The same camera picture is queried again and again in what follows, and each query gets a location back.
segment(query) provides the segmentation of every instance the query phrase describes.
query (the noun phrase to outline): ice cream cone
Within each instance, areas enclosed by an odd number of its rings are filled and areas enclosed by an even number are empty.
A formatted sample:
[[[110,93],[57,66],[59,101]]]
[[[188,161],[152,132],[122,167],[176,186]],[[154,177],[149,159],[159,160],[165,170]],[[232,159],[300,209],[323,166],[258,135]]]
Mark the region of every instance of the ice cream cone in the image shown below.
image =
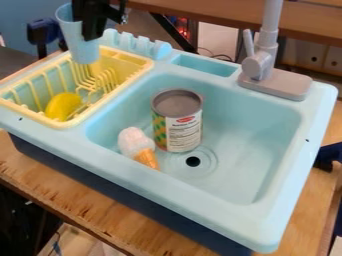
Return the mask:
[[[147,165],[159,171],[159,165],[155,153],[150,148],[140,150],[133,158],[135,161]]]

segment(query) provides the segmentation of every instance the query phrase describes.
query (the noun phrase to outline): yellow dish rack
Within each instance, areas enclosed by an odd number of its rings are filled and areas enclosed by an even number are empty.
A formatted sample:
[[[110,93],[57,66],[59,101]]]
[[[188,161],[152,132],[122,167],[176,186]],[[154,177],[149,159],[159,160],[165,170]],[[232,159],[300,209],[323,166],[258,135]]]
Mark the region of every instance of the yellow dish rack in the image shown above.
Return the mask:
[[[68,128],[79,124],[153,67],[150,59],[105,46],[101,46],[96,64],[78,64],[70,53],[55,58],[0,90],[0,105],[43,125]],[[46,117],[44,111],[51,98],[63,92],[80,95],[82,106],[66,121]]]

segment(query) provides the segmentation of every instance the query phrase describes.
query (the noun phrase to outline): drain hole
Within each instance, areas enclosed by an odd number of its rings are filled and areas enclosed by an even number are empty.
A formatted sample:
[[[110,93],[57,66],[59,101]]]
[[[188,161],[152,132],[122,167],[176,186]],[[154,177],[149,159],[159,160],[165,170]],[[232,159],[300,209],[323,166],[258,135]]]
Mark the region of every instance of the drain hole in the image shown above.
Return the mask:
[[[197,167],[201,163],[201,160],[196,157],[196,156],[191,156],[186,159],[186,164],[189,165],[190,167]]]

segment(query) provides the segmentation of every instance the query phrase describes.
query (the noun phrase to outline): tin can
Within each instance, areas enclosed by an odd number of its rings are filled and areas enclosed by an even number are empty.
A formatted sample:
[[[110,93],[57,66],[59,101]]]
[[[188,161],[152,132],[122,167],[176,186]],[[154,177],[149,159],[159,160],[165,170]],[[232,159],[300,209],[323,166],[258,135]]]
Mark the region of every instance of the tin can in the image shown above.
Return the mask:
[[[184,89],[170,89],[151,101],[154,140],[169,152],[186,152],[202,139],[201,95]]]

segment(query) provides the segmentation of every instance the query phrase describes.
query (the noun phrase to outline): lemon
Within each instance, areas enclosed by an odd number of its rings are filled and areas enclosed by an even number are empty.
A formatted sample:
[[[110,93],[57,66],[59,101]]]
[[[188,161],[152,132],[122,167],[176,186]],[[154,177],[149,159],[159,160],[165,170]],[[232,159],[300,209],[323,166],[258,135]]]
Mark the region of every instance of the lemon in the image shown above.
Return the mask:
[[[49,101],[45,115],[51,119],[66,121],[68,116],[82,105],[82,99],[76,93],[64,92],[52,97]]]

